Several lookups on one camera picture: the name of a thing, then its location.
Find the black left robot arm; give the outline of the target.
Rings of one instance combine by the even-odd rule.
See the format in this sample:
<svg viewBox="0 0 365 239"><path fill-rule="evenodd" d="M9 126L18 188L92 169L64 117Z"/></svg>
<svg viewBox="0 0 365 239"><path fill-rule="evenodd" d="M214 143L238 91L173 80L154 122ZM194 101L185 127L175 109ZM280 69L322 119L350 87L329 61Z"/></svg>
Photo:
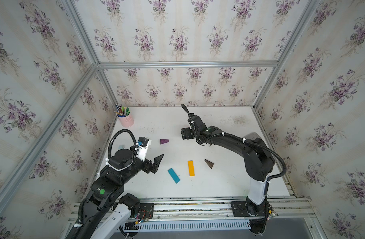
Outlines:
<svg viewBox="0 0 365 239"><path fill-rule="evenodd" d="M132 146L112 152L115 140L123 133L130 135ZM105 166L100 170L90 191L78 208L78 218L67 235L68 239L109 239L120 226L140 212L140 199L125 191L128 183L139 172L156 173L163 159L146 158L151 145L147 137L135 138L128 129L116 132L109 141Z"/></svg>

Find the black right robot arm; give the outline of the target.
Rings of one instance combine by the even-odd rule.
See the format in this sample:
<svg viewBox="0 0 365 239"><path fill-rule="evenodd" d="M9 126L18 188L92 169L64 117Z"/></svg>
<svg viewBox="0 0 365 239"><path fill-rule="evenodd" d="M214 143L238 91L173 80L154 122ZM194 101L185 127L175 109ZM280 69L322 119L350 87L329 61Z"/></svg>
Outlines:
<svg viewBox="0 0 365 239"><path fill-rule="evenodd" d="M186 105L181 105L188 115L189 127L181 130L182 139L195 139L201 146L216 145L240 155L249 175L250 188L245 206L250 216L265 215L269 212L268 189L272 179L283 177L287 165L283 158L267 147L258 134L250 133L239 137L227 133L216 126L206 126L200 116L190 113Z"/></svg>

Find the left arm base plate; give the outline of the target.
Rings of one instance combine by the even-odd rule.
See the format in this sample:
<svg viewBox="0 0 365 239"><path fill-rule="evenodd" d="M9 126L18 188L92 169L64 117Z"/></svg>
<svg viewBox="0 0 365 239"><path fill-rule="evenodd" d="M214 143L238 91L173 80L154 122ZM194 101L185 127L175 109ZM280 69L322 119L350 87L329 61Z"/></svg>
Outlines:
<svg viewBox="0 0 365 239"><path fill-rule="evenodd" d="M140 203L135 206L128 206L130 210L130 220L148 221L153 218L154 203Z"/></svg>

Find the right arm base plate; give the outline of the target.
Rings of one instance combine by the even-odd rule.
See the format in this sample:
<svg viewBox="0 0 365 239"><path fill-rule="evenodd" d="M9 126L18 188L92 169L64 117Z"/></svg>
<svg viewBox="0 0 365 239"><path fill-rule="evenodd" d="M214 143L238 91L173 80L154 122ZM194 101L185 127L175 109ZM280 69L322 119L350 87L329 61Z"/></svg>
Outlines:
<svg viewBox="0 0 365 239"><path fill-rule="evenodd" d="M269 217L273 207L266 200L261 205L255 205L251 201L231 202L233 217Z"/></svg>

